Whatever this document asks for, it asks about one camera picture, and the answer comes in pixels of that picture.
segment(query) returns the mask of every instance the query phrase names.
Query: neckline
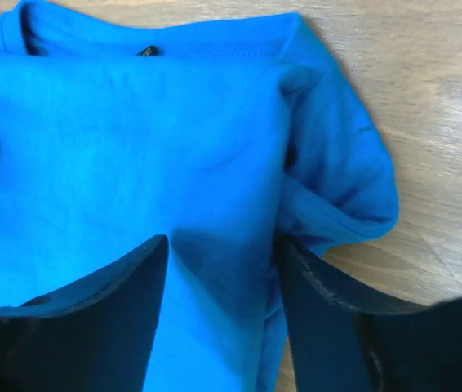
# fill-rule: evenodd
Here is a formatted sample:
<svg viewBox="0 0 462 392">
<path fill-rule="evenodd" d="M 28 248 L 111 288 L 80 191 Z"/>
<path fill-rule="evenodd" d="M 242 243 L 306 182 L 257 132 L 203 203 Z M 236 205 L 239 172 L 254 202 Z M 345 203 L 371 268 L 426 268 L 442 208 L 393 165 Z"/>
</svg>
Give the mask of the neckline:
<svg viewBox="0 0 462 392">
<path fill-rule="evenodd" d="M 285 13 L 144 29 L 38 0 L 21 1 L 0 19 L 2 49 L 35 56 L 136 56 L 154 45 L 177 58 L 277 58 L 305 25 L 299 14 Z"/>
</svg>

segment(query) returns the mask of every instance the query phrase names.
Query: blue t-shirt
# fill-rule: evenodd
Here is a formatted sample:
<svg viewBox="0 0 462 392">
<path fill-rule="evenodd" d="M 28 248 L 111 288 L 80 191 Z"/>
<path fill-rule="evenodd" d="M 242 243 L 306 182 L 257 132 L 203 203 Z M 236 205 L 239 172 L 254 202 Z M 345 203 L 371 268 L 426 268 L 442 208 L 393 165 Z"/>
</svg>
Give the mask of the blue t-shirt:
<svg viewBox="0 0 462 392">
<path fill-rule="evenodd" d="M 321 255 L 397 218 L 387 149 L 298 14 L 166 29 L 41 1 L 0 15 L 0 306 L 166 234 L 146 391 L 273 391 L 274 239 Z"/>
</svg>

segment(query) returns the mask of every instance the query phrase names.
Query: wooden table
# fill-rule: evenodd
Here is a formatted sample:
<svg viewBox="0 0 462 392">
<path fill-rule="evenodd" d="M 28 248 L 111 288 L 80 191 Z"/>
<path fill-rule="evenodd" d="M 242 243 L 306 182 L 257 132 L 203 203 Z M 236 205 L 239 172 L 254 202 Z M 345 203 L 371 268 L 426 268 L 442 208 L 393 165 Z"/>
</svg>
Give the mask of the wooden table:
<svg viewBox="0 0 462 392">
<path fill-rule="evenodd" d="M 462 0 L 61 0 L 125 25 L 300 11 L 340 58 L 396 163 L 402 219 L 327 260 L 383 292 L 462 296 Z M 0 0 L 0 11 L 15 0 Z M 280 391 L 294 390 L 284 363 Z"/>
</svg>

